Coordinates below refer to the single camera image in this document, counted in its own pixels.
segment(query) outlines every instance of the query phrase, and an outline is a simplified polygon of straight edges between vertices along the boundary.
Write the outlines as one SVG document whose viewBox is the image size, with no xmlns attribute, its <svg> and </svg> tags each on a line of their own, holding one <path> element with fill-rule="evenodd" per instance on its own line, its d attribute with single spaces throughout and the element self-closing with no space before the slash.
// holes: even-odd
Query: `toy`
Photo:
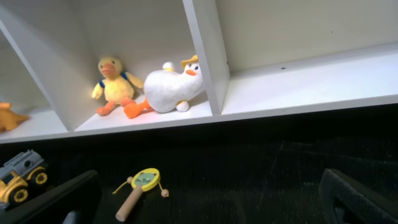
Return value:
<svg viewBox="0 0 398 224">
<path fill-rule="evenodd" d="M 10 159 L 0 168 L 0 208 L 18 206 L 29 198 L 29 188 L 47 183 L 47 164 L 42 157 L 28 150 Z"/>
<path fill-rule="evenodd" d="M 10 103 L 0 103 L 0 131 L 10 131 L 29 119 L 26 115 L 19 115 L 10 110 Z"/>
<path fill-rule="evenodd" d="M 108 103 L 104 107 L 97 109 L 97 113 L 101 116 L 106 116 L 112 112 L 116 105 L 126 106 L 130 103 L 135 103 L 132 100 L 134 89 L 129 81 L 136 87 L 142 88 L 144 82 L 124 72 L 121 62 L 112 57 L 102 58 L 98 63 L 98 69 L 105 77 L 95 86 L 91 97 L 99 99 L 103 92 L 105 92 L 105 99 Z"/>
<path fill-rule="evenodd" d="M 179 112 L 189 109 L 188 101 L 203 91 L 203 79 L 198 57 L 181 62 L 182 74 L 174 71 L 173 63 L 167 62 L 163 70 L 154 71 L 148 75 L 144 83 L 146 99 L 143 103 L 131 103 L 124 108 L 128 118 L 135 118 L 146 109 L 153 108 L 159 113 Z"/>
<path fill-rule="evenodd" d="M 161 195 L 163 197 L 169 196 L 169 191 L 167 189 L 163 189 L 160 184 L 160 173 L 159 170 L 155 168 L 148 168 L 140 171 L 134 177 L 127 178 L 127 181 L 120 185 L 118 189 L 116 189 L 112 194 L 116 194 L 116 192 L 125 184 L 131 184 L 133 187 L 133 191 L 128 196 L 126 201 L 124 201 L 123 205 L 120 207 L 119 211 L 116 213 L 116 219 L 124 222 L 126 218 L 129 216 L 132 208 L 135 206 L 139 197 L 142 195 L 142 192 L 146 192 L 148 190 L 153 189 L 156 185 L 159 184 L 160 189 L 162 190 Z"/>
</svg>

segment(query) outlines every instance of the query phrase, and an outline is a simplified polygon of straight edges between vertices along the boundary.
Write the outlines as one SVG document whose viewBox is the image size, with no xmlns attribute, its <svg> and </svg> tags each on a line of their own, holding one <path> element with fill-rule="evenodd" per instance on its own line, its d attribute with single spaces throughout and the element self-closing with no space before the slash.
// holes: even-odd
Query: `shelf board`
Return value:
<svg viewBox="0 0 398 224">
<path fill-rule="evenodd" d="M 58 134 L 68 131 L 50 109 L 36 109 L 29 113 L 30 119 L 24 121 L 16 129 L 0 133 L 0 144 L 19 141 L 56 138 Z"/>
<path fill-rule="evenodd" d="M 136 99 L 143 101 L 143 96 Z M 77 135 L 115 133 L 121 131 L 136 131 L 142 129 L 166 128 L 189 124 L 203 123 L 195 118 L 212 116 L 206 93 L 203 92 L 190 101 L 190 109 L 180 113 L 176 110 L 169 113 L 157 113 L 153 110 L 144 112 L 134 119 L 128 119 L 123 108 L 118 107 L 110 115 L 95 114 L 75 130 Z"/>
<path fill-rule="evenodd" d="M 232 74 L 222 115 L 246 119 L 398 103 L 398 44 Z"/>
</svg>

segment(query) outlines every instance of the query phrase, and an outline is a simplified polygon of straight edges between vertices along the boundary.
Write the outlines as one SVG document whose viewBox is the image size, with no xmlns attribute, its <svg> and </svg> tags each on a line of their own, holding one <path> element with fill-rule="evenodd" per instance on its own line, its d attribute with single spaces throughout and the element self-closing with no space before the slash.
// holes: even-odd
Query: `yellow duck plush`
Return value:
<svg viewBox="0 0 398 224">
<path fill-rule="evenodd" d="M 123 71 L 122 63 L 112 57 L 102 58 L 98 63 L 98 69 L 105 77 L 95 86 L 93 94 L 94 99 L 99 99 L 103 92 L 105 92 L 105 99 L 108 103 L 104 107 L 97 109 L 97 113 L 101 116 L 106 116 L 112 112 L 117 105 L 123 107 L 130 103 L 135 103 L 132 100 L 134 89 L 129 81 L 136 87 L 142 88 L 144 82 Z"/>
</svg>

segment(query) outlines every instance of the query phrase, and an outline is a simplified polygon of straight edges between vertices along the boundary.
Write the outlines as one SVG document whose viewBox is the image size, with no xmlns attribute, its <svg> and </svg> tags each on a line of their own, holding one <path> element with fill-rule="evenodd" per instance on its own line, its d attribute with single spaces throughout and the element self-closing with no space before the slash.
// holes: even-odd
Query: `toy vehicle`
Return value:
<svg viewBox="0 0 398 224">
<path fill-rule="evenodd" d="M 18 206 L 29 198 L 29 188 L 47 183 L 47 164 L 33 150 L 21 152 L 0 168 L 0 208 Z"/>
</svg>

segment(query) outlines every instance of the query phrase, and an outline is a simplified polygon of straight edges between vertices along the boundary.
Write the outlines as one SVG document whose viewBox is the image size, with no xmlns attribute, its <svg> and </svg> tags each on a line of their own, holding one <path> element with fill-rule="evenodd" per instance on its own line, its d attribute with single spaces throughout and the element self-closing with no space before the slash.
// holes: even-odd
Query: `yellow string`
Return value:
<svg viewBox="0 0 398 224">
<path fill-rule="evenodd" d="M 160 184 L 160 181 L 159 181 L 159 187 L 160 187 L 161 190 L 163 190 L 162 184 Z"/>
<path fill-rule="evenodd" d="M 127 184 L 128 182 L 126 181 L 125 183 L 123 183 L 122 185 L 120 185 L 114 192 L 112 192 L 112 194 L 116 194 L 116 192 L 118 192 L 118 190 L 124 186 L 124 184 Z"/>
</svg>

